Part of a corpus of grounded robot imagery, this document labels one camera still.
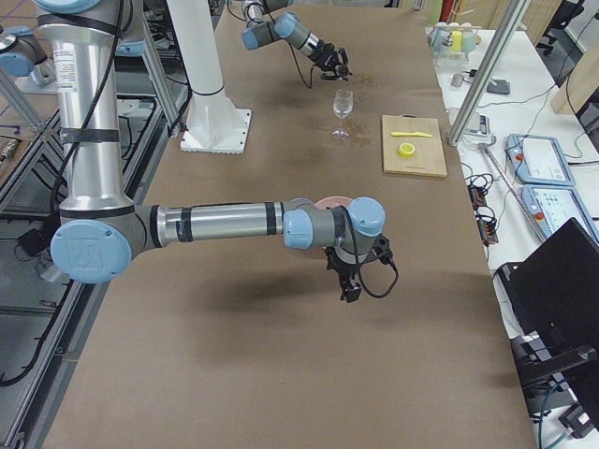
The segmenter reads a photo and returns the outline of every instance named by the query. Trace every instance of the label sticker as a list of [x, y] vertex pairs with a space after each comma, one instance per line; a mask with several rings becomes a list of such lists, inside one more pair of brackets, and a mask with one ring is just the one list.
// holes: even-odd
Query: label sticker
[[77, 60], [73, 50], [54, 51], [56, 84], [60, 94], [77, 92]]

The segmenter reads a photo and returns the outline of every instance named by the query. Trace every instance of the white table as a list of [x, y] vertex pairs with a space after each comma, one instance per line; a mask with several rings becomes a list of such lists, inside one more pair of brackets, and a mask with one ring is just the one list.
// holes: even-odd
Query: white table
[[[470, 61], [466, 61], [462, 55], [459, 58], [438, 58], [436, 65], [437, 78], [443, 91], [443, 99], [447, 108], [459, 108], [468, 91], [468, 84], [464, 83], [460, 88], [450, 85], [454, 74], [478, 68], [485, 51], [493, 36], [493, 31], [482, 30], [479, 32], [482, 42], [470, 54]], [[524, 32], [516, 32], [508, 46], [501, 62], [498, 64], [493, 77], [495, 79], [506, 79], [511, 84], [510, 95], [487, 94], [483, 95], [480, 106], [488, 103], [503, 103], [507, 101], [523, 101], [534, 95], [541, 94], [554, 85], [553, 78], [549, 75], [543, 65], [533, 44]], [[559, 140], [564, 152], [577, 154], [575, 139], [583, 132], [574, 115], [557, 115], [551, 109], [549, 102], [558, 91], [554, 86], [547, 95], [542, 95], [525, 104], [505, 104], [489, 106], [478, 109], [481, 114], [490, 118], [490, 128], [497, 137], [497, 143], [491, 148], [492, 153], [504, 164], [504, 142], [510, 134], [531, 134], [538, 136], [552, 136]], [[534, 127], [534, 117], [539, 109], [545, 107], [538, 114]], [[495, 178], [499, 174], [495, 170], [489, 158], [482, 154], [475, 145], [466, 143], [474, 138], [466, 137], [459, 145], [461, 161], [470, 166], [474, 174], [492, 173]], [[586, 135], [577, 140], [578, 147], [583, 156], [580, 159], [571, 159], [576, 162], [597, 160], [597, 151], [592, 146]], [[591, 216], [599, 215], [599, 166], [573, 166], [572, 172], [577, 182], [580, 193]], [[514, 179], [514, 170], [508, 165], [507, 169], [510, 180]], [[470, 175], [470, 170], [464, 167], [464, 176]], [[504, 208], [504, 198], [507, 187], [504, 182], [496, 181], [486, 196], [487, 202], [499, 215]], [[494, 272], [497, 267], [505, 262], [517, 262], [526, 259], [538, 246], [539, 242], [526, 221], [516, 199], [508, 194], [505, 201], [505, 211], [497, 231], [499, 243], [489, 247], [489, 269]], [[504, 323], [510, 338], [521, 334], [518, 323], [509, 305], [509, 300], [501, 282], [495, 280], [495, 290], [502, 306]], [[562, 432], [563, 427], [557, 417], [563, 409], [556, 409], [543, 424], [543, 443], [545, 446], [552, 443]], [[594, 430], [584, 440], [568, 438], [559, 445], [562, 449], [583, 449], [599, 447], [599, 432]]]

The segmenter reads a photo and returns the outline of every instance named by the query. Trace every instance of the light blue cap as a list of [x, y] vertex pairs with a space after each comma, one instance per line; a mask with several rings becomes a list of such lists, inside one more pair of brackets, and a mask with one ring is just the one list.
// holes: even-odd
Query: light blue cap
[[49, 12], [59, 14], [77, 14], [96, 6], [102, 0], [34, 0]]
[[293, 30], [296, 29], [298, 18], [291, 12], [286, 12], [274, 24], [274, 31], [277, 32], [281, 38], [286, 39], [291, 36]]
[[353, 200], [347, 208], [352, 225], [361, 235], [376, 237], [383, 232], [385, 210], [375, 199], [361, 196]]
[[114, 54], [117, 56], [137, 57], [141, 56], [145, 50], [145, 41], [139, 40], [137, 42], [127, 42], [126, 44], [121, 45]]
[[34, 69], [34, 63], [29, 58], [12, 52], [0, 54], [0, 66], [13, 77], [26, 77]]
[[4, 31], [7, 34], [13, 35], [16, 37], [32, 36], [34, 34], [34, 32], [31, 31], [31, 28], [29, 28], [28, 26], [25, 26], [25, 25], [9, 26], [8, 28], [5, 28]]
[[283, 216], [283, 239], [287, 248], [306, 250], [312, 245], [314, 227], [305, 210], [285, 212]]
[[102, 283], [131, 263], [131, 247], [112, 226], [96, 220], [73, 220], [60, 226], [51, 242], [54, 264], [72, 279]]
[[258, 39], [251, 28], [246, 28], [241, 32], [241, 40], [247, 50], [255, 50], [258, 48]]

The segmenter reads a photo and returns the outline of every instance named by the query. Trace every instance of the computer monitor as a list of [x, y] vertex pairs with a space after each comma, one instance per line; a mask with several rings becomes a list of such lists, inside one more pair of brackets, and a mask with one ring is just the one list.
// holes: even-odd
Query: computer monitor
[[[599, 246], [570, 219], [509, 276], [522, 330], [539, 334], [553, 357], [582, 345], [599, 351]], [[599, 362], [562, 372], [599, 428]]]

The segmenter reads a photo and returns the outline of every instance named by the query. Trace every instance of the yellow ring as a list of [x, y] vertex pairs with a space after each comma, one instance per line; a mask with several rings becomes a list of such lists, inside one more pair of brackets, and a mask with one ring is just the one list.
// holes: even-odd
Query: yellow ring
[[412, 143], [404, 142], [397, 150], [397, 154], [401, 157], [412, 157], [416, 152], [416, 147]]

